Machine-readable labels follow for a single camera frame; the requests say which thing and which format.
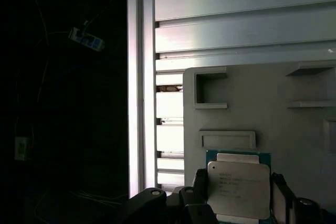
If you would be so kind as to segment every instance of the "metal edge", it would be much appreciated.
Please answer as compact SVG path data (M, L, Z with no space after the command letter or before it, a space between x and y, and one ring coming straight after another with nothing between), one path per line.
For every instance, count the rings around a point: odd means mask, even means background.
M143 0L144 185L156 187L156 80L154 0Z
M129 197L143 186L142 0L128 0Z
M157 72L183 71L194 67L230 66L239 64L278 63L293 61L334 60L335 52L328 49L297 51L244 52L232 55L209 55L185 59L156 60Z

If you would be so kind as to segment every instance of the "intel xeon processor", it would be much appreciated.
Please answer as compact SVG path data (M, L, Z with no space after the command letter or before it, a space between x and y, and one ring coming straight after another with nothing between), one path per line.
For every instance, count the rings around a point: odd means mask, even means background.
M214 213L269 218L270 168L265 164L208 163L208 204Z

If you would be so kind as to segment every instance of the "rectangular cutout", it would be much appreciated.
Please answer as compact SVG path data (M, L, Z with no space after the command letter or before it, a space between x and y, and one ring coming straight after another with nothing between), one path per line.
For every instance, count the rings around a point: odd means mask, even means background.
M196 79L196 109L226 109L225 79L222 73L197 73Z
M256 148L256 133L254 131L200 131L199 134L204 148Z
M336 153L336 118L324 120L324 142L326 151Z

